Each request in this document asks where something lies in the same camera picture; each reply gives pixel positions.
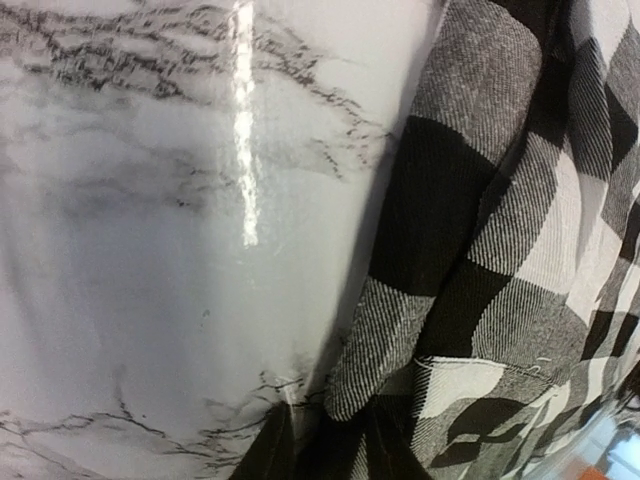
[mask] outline checkered fabric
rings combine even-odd
[[[634,16],[640,0],[447,3],[334,421],[381,405],[433,478],[520,478],[613,399],[640,348]],[[360,441],[350,478],[371,478]]]

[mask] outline gingham fabric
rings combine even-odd
[[[435,479],[520,478],[638,358],[640,0],[445,8],[325,407],[381,406]]]

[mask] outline flannel shirt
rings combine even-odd
[[[614,398],[640,347],[634,19],[639,0],[447,2],[334,421],[375,403],[433,478],[520,478]],[[367,436],[348,478],[377,475]]]

